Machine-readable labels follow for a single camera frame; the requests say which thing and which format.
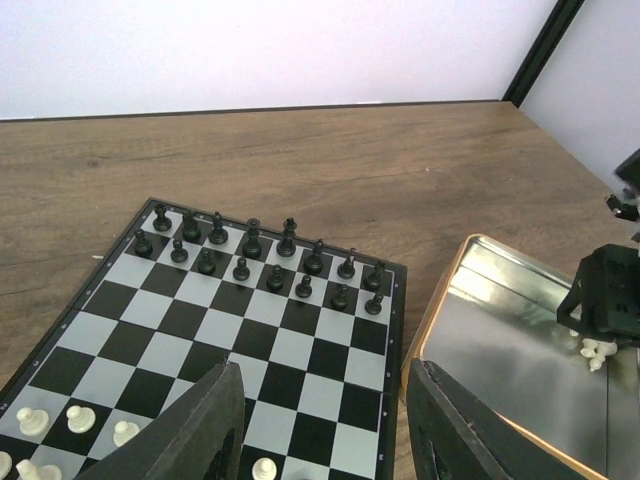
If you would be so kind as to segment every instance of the black square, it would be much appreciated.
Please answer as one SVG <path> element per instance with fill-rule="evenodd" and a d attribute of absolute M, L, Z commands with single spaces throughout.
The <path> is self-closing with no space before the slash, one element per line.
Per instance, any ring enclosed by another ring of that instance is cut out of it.
<path fill-rule="evenodd" d="M 220 282 L 216 296 L 213 297 L 211 308 L 244 317 L 252 295 L 253 289 L 223 280 Z"/>
<path fill-rule="evenodd" d="M 158 235 L 158 234 L 147 232 L 147 231 L 144 232 L 144 236 L 147 238 L 147 240 L 151 242 L 151 246 L 153 247 L 153 250 L 151 251 L 149 256 L 142 257 L 142 258 L 148 258 L 149 260 L 153 260 L 155 262 L 156 260 L 158 260 L 158 258 L 160 258 L 160 254 L 162 253 L 164 248 L 169 244 L 169 239 L 167 237 L 163 237 L 162 235 Z M 135 240 L 129 244 L 129 246 L 125 250 L 125 253 L 128 253 L 129 255 L 133 255 L 134 257 L 138 256 L 136 255 Z"/>
<path fill-rule="evenodd" d="M 158 331 L 193 340 L 198 333 L 207 309 L 200 305 L 174 300 L 162 317 Z"/>
<path fill-rule="evenodd" d="M 296 415 L 289 455 L 307 462 L 329 465 L 336 424 L 304 413 Z"/>
<path fill-rule="evenodd" d="M 118 320 L 135 294 L 135 288 L 105 280 L 85 305 L 84 310 Z"/>
<path fill-rule="evenodd" d="M 116 408 L 147 418 L 156 418 L 164 405 L 175 379 L 136 369 L 124 388 Z"/>
<path fill-rule="evenodd" d="M 236 255 L 240 257 L 244 256 L 244 254 L 242 253 L 242 246 L 246 243 L 248 238 L 249 237 L 247 236 L 246 233 L 242 235 L 242 238 L 240 239 L 240 244 L 236 249 Z M 260 245 L 262 245 L 262 251 L 260 252 L 260 256 L 258 258 L 254 258 L 254 260 L 258 262 L 264 262 L 267 260 L 267 257 L 269 256 L 269 251 L 271 250 L 271 245 L 273 244 L 273 240 L 271 240 L 270 238 L 265 238 L 260 236 L 258 237 L 258 242 L 260 242 Z"/>
<path fill-rule="evenodd" d="M 153 337 L 153 330 L 127 322 L 118 322 L 102 346 L 99 357 L 137 365 Z"/>
<path fill-rule="evenodd" d="M 377 432 L 380 397 L 379 392 L 345 383 L 342 389 L 338 421 L 352 427 Z"/>
<path fill-rule="evenodd" d="M 223 348 L 193 342 L 178 378 L 195 383 L 214 366 L 226 362 L 227 358 L 229 358 L 229 352 Z"/>
<path fill-rule="evenodd" d="M 96 414 L 95 425 L 84 433 L 73 433 L 67 426 L 67 409 L 73 405 L 89 407 Z M 60 415 L 58 415 L 58 418 L 54 420 L 51 429 L 47 433 L 47 436 L 44 437 L 42 443 L 59 450 L 66 450 L 67 452 L 86 456 L 98 438 L 102 427 L 107 423 L 111 410 L 109 407 L 71 398 L 62 409 Z"/>
<path fill-rule="evenodd" d="M 258 290 L 262 290 L 264 292 L 271 292 L 271 290 L 269 290 L 269 288 L 267 287 L 267 279 L 271 274 L 271 268 L 272 268 L 272 265 L 267 264 L 262 269 L 262 273 L 260 274 L 260 279 L 258 280 L 258 286 L 257 286 Z M 283 297 L 288 297 L 289 293 L 291 292 L 291 287 L 293 286 L 293 281 L 295 280 L 295 278 L 296 278 L 296 272 L 283 268 L 282 269 L 282 280 L 283 280 L 282 288 L 277 292 L 271 292 L 271 293 L 275 293 L 276 295 L 281 295 Z"/>
<path fill-rule="evenodd" d="M 312 250 L 305 250 L 304 253 L 302 254 L 302 258 L 300 259 L 300 264 L 298 265 L 298 271 L 302 272 L 302 273 L 308 273 L 305 269 L 304 269 L 304 261 L 307 259 L 307 257 L 309 255 L 311 255 Z M 318 278 L 324 278 L 325 280 L 327 278 L 329 278 L 329 271 L 331 270 L 331 261 L 333 260 L 333 257 L 331 255 L 328 255 L 326 253 L 322 254 L 322 262 L 323 262 L 323 267 L 322 267 L 322 271 L 317 274 L 317 275 L 312 275 L 313 277 L 318 277 Z"/>
<path fill-rule="evenodd" d="M 278 329 L 245 318 L 233 344 L 233 351 L 260 360 L 269 360 Z"/>
<path fill-rule="evenodd" d="M 258 400 L 297 410 L 305 372 L 277 363 L 269 363 Z"/>
<path fill-rule="evenodd" d="M 227 271 L 227 268 L 229 268 L 229 264 L 231 263 L 231 259 L 233 258 L 233 255 L 229 253 L 220 252 L 218 250 L 211 250 L 210 248 L 201 248 L 200 253 L 198 253 L 198 256 L 196 257 L 195 262 L 193 262 L 193 265 L 191 266 L 191 271 L 192 272 L 198 271 L 198 262 L 200 262 L 200 258 L 202 258 L 202 252 L 204 252 L 205 250 L 211 252 L 211 258 L 213 259 L 213 263 L 216 264 L 216 269 L 211 274 L 211 276 L 217 279 L 222 279 L 222 277 L 224 277 L 224 273 Z"/>
<path fill-rule="evenodd" d="M 313 336 L 316 334 L 321 310 L 315 305 L 289 299 L 282 314 L 280 326 L 287 330 Z"/>
<path fill-rule="evenodd" d="M 344 380 L 348 356 L 349 347 L 316 338 L 313 341 L 307 371 L 341 382 Z"/>
<path fill-rule="evenodd" d="M 364 283 L 365 278 L 373 273 L 373 267 L 370 265 L 365 265 L 362 267 L 362 280 L 360 281 L 360 288 L 363 290 L 369 290 Z M 382 272 L 382 284 L 380 288 L 376 290 L 377 292 L 382 293 L 385 297 L 391 296 L 391 287 L 393 282 L 393 275 L 389 270 L 385 270 Z"/>
<path fill-rule="evenodd" d="M 156 263 L 140 288 L 159 295 L 173 297 L 186 276 L 186 270 Z"/>
<path fill-rule="evenodd" d="M 31 380 L 31 386 L 69 396 L 82 380 L 93 358 L 93 355 L 56 347 Z"/>
<path fill-rule="evenodd" d="M 384 355 L 387 351 L 387 326 L 356 317 L 353 323 L 351 346 Z"/>
<path fill-rule="evenodd" d="M 322 301 L 322 306 L 325 308 L 330 308 L 334 310 L 331 306 L 331 298 L 336 294 L 338 288 L 341 285 L 339 283 L 327 282 L 327 290 L 324 292 L 324 300 Z M 347 315 L 355 315 L 356 314 L 356 306 L 358 304 L 358 289 L 355 287 L 347 286 L 349 291 L 347 292 L 347 307 L 344 310 L 340 310 Z"/>

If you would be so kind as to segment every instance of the chessboard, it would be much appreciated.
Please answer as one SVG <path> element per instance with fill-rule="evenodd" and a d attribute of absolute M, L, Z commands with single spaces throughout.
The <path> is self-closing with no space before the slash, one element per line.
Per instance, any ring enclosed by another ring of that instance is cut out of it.
<path fill-rule="evenodd" d="M 278 479 L 392 478 L 406 267 L 283 226 L 148 200 L 2 390 L 6 478 L 24 459 L 74 478 L 222 362 L 245 390 L 238 478 L 263 457 Z M 37 435 L 24 408 L 49 417 Z"/>

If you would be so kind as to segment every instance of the white square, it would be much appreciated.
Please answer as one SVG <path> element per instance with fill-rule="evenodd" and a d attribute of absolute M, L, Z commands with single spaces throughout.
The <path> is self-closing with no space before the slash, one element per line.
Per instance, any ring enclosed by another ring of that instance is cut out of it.
<path fill-rule="evenodd" d="M 146 258 L 123 253 L 109 268 L 104 279 L 121 285 L 140 288 L 154 265 L 154 262 Z"/>
<path fill-rule="evenodd" d="M 327 291 L 327 285 L 329 284 L 324 278 L 311 277 L 311 296 L 308 298 L 300 298 L 296 295 L 296 285 L 302 281 L 304 273 L 296 273 L 296 278 L 293 281 L 289 298 L 298 300 L 299 302 L 309 303 L 321 307 L 324 302 L 324 294 Z"/>
<path fill-rule="evenodd" d="M 217 278 L 189 272 L 176 292 L 175 298 L 209 308 L 219 286 L 220 280 Z"/>
<path fill-rule="evenodd" d="M 127 305 L 121 319 L 155 330 L 167 313 L 171 301 L 171 297 L 138 290 Z"/>
<path fill-rule="evenodd" d="M 244 444 L 286 455 L 295 421 L 295 410 L 256 402 Z"/>
<path fill-rule="evenodd" d="M 258 398 L 264 374 L 267 371 L 267 362 L 256 358 L 245 357 L 235 352 L 229 354 L 229 362 L 240 365 L 244 395 L 251 400 Z"/>
<path fill-rule="evenodd" d="M 313 480 L 327 480 L 329 467 L 317 463 L 305 462 L 294 457 L 287 457 L 282 469 L 282 480 L 300 480 L 313 478 Z"/>
<path fill-rule="evenodd" d="M 242 317 L 209 309 L 195 339 L 198 342 L 231 350 L 240 331 L 240 325 L 242 325 Z"/>
<path fill-rule="evenodd" d="M 307 373 L 302 385 L 298 411 L 337 422 L 343 386 L 342 382 Z"/>
<path fill-rule="evenodd" d="M 312 348 L 313 337 L 280 328 L 269 361 L 306 370 Z"/>
<path fill-rule="evenodd" d="M 350 348 L 344 381 L 381 392 L 384 390 L 385 363 L 384 355 Z"/>
<path fill-rule="evenodd" d="M 169 242 L 158 257 L 158 263 L 169 265 L 171 267 L 180 268 L 182 270 L 191 270 L 193 263 L 198 258 L 202 247 L 195 243 L 182 242 L 182 247 L 187 251 L 187 259 L 182 263 L 176 263 L 171 260 L 171 252 L 173 252 L 173 241 Z"/>
<path fill-rule="evenodd" d="M 375 295 L 374 292 L 367 290 L 360 290 L 358 292 L 358 302 L 356 303 L 356 317 L 366 318 L 372 322 L 382 323 L 383 325 L 389 325 L 391 320 L 391 297 L 384 297 L 382 299 L 382 311 L 378 315 L 370 315 L 364 308 L 364 305 L 368 300 L 371 300 Z"/>
<path fill-rule="evenodd" d="M 286 308 L 287 297 L 255 290 L 244 316 L 256 322 L 279 327 Z"/>
<path fill-rule="evenodd" d="M 336 425 L 331 468 L 366 478 L 375 478 L 377 461 L 377 433 L 342 423 Z"/>
<path fill-rule="evenodd" d="M 351 345 L 354 321 L 355 319 L 351 315 L 323 308 L 318 318 L 316 338 L 339 343 L 340 345 L 348 347 Z"/>

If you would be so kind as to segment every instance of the chess piece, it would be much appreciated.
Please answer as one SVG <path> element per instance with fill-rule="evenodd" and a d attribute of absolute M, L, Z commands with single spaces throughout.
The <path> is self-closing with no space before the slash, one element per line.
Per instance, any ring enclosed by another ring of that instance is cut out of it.
<path fill-rule="evenodd" d="M 296 244 L 293 240 L 296 238 L 297 224 L 291 217 L 287 218 L 282 224 L 284 230 L 282 231 L 282 240 L 278 242 L 276 251 L 281 257 L 292 257 L 296 253 Z"/>
<path fill-rule="evenodd" d="M 38 467 L 31 460 L 22 460 L 16 470 L 22 480 L 62 480 L 62 472 L 55 465 Z"/>
<path fill-rule="evenodd" d="M 253 480 L 273 480 L 276 478 L 278 467 L 270 458 L 260 458 L 251 468 Z"/>
<path fill-rule="evenodd" d="M 311 275 L 305 275 L 298 285 L 296 285 L 296 295 L 300 298 L 309 298 L 313 293 L 311 288 Z"/>
<path fill-rule="evenodd" d="M 156 212 L 156 218 L 153 220 L 153 228 L 158 232 L 171 230 L 171 219 L 167 217 L 167 207 L 159 203 L 153 210 Z"/>
<path fill-rule="evenodd" d="M 116 423 L 113 432 L 113 443 L 117 447 L 121 447 L 133 437 L 140 433 L 140 427 L 133 422 L 125 422 L 124 420 Z"/>
<path fill-rule="evenodd" d="M 28 437 L 40 435 L 49 425 L 49 414 L 44 410 L 24 407 L 18 410 L 16 417 L 20 422 L 20 431 Z"/>
<path fill-rule="evenodd" d="M 139 257 L 148 257 L 153 252 L 153 245 L 151 244 L 151 240 L 149 240 L 145 234 L 144 230 L 136 230 L 136 243 L 134 245 L 134 251 L 136 255 Z"/>
<path fill-rule="evenodd" d="M 73 433 L 84 433 L 96 423 L 96 413 L 89 407 L 74 405 L 67 409 L 67 427 Z"/>
<path fill-rule="evenodd" d="M 222 216 L 220 212 L 213 214 L 213 230 L 209 232 L 209 241 L 214 245 L 222 245 L 229 239 L 229 232 L 222 226 Z"/>

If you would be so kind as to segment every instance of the white wall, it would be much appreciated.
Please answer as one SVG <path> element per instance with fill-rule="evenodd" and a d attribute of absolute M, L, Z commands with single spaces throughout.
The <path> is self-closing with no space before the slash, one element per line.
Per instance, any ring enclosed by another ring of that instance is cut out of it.
<path fill-rule="evenodd" d="M 640 2 L 587 0 L 521 108 L 618 190 L 640 148 Z"/>
<path fill-rule="evenodd" d="M 555 0 L 0 0 L 0 118 L 499 99 Z"/>

